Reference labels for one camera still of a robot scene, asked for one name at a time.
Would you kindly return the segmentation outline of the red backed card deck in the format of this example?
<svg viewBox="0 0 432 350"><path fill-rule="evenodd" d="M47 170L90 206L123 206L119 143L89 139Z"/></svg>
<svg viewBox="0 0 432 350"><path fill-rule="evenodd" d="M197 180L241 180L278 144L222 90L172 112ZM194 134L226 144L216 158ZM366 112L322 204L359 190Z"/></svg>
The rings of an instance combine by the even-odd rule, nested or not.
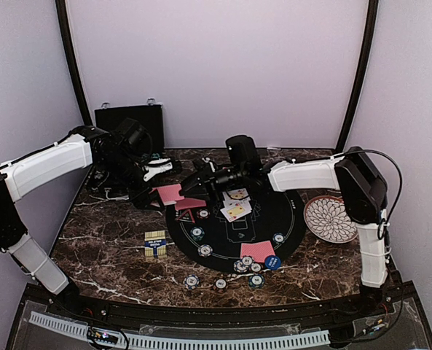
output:
<svg viewBox="0 0 432 350"><path fill-rule="evenodd" d="M156 191L165 206L176 204L184 199L184 196L179 194L180 190L180 184L170 184L156 188Z"/></svg>

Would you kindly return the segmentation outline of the brown chips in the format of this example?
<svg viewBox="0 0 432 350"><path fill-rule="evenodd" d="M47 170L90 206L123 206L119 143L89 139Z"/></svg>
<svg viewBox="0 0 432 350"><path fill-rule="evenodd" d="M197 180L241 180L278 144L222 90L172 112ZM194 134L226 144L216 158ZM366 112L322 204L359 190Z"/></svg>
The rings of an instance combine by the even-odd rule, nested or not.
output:
<svg viewBox="0 0 432 350"><path fill-rule="evenodd" d="M197 211L197 217L199 219L208 219L211 213L207 209L200 209Z"/></svg>
<svg viewBox="0 0 432 350"><path fill-rule="evenodd" d="M253 262L253 263L249 266L249 268L250 268L250 271L251 271L252 273L260 273L260 272L262 271L262 266L261 266L259 263L257 263L257 262Z"/></svg>

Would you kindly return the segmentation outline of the green chips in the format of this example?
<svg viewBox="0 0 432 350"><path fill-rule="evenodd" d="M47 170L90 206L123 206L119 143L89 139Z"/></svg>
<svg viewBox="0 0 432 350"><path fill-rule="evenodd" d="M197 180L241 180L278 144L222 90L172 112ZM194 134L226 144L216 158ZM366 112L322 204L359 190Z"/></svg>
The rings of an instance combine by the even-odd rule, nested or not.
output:
<svg viewBox="0 0 432 350"><path fill-rule="evenodd" d="M282 244L286 240L286 237L282 233L276 233L272 237L272 241L276 244Z"/></svg>
<svg viewBox="0 0 432 350"><path fill-rule="evenodd" d="M201 241L204 235L205 231L201 227L195 226L190 230L190 236L194 241Z"/></svg>

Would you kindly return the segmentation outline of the red card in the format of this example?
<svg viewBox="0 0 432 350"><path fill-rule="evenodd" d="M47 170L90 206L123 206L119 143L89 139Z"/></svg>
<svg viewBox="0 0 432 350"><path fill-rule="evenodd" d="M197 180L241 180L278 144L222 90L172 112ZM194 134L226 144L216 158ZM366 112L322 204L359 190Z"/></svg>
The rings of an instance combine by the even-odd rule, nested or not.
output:
<svg viewBox="0 0 432 350"><path fill-rule="evenodd" d="M175 210L180 211L185 209L201 208L205 206L206 206L206 202L204 200L195 199L195 198L185 198L183 200L176 202Z"/></svg>
<svg viewBox="0 0 432 350"><path fill-rule="evenodd" d="M275 255L275 250L270 241L262 241L253 244L242 243L240 248L240 257L252 257L255 262L263 263L265 259Z"/></svg>

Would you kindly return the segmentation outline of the blue white chip stack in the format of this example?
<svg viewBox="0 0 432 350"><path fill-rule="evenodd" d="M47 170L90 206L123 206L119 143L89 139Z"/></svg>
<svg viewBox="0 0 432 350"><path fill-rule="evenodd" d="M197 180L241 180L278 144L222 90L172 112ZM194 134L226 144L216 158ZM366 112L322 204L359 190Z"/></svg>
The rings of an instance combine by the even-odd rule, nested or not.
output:
<svg viewBox="0 0 432 350"><path fill-rule="evenodd" d="M200 285L200 279L198 276L191 274L185 277L184 279L184 287L188 290L194 290L198 288Z"/></svg>

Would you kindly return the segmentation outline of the brown white chip stack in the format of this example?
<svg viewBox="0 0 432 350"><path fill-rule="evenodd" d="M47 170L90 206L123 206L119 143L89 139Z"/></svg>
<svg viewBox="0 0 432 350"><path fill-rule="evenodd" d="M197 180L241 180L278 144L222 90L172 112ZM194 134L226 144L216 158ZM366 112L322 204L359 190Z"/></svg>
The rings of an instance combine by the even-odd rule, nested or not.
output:
<svg viewBox="0 0 432 350"><path fill-rule="evenodd" d="M227 281L225 279L217 279L213 283L213 288L217 291L224 291L227 288Z"/></svg>

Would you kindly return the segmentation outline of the blue small blind button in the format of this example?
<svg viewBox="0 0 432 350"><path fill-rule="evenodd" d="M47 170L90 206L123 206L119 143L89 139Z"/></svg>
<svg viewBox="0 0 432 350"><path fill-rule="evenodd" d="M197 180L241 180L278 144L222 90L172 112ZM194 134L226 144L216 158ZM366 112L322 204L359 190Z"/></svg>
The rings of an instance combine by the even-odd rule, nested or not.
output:
<svg viewBox="0 0 432 350"><path fill-rule="evenodd" d="M264 260L265 268L271 271L276 271L277 269L279 269L281 267L281 264L282 261L277 255L270 255Z"/></svg>

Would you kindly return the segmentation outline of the green blue chip stack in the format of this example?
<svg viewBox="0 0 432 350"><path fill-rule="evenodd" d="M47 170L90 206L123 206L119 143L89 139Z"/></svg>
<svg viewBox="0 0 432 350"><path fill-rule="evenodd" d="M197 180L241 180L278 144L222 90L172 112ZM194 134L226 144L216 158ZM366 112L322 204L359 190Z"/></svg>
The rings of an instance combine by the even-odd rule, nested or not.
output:
<svg viewBox="0 0 432 350"><path fill-rule="evenodd" d="M262 288L265 283L265 278L260 274L254 274L248 278L248 285L250 288Z"/></svg>

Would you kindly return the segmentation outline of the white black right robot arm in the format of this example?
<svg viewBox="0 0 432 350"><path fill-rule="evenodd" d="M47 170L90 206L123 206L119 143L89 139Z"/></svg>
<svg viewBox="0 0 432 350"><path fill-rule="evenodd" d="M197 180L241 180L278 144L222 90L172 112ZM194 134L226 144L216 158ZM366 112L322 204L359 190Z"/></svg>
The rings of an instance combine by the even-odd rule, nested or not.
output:
<svg viewBox="0 0 432 350"><path fill-rule="evenodd" d="M361 316L370 316L382 305L380 288L387 276L386 234L388 231L387 191L382 174L366 150L353 147L347 152L318 160L282 160L263 164L260 157L232 157L226 168L203 163L181 183L180 195L204 201L218 200L225 190L244 187L285 192L329 189L342 194L345 211L358 230L361 253L361 283L367 289L354 303Z"/></svg>

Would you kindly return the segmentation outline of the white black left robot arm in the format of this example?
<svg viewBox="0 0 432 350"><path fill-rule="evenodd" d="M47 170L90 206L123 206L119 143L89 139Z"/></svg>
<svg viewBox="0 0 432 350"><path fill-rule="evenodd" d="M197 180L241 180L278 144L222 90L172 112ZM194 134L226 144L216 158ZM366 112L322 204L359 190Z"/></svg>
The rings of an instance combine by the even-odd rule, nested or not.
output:
<svg viewBox="0 0 432 350"><path fill-rule="evenodd" d="M79 126L59 142L0 164L0 251L7 252L44 288L57 295L56 304L70 318L85 312L85 301L72 290L74 282L30 236L15 204L38 187L72 171L96 165L126 187L138 209L162 210L159 193L145 178L132 152L146 131L126 120L113 132Z"/></svg>

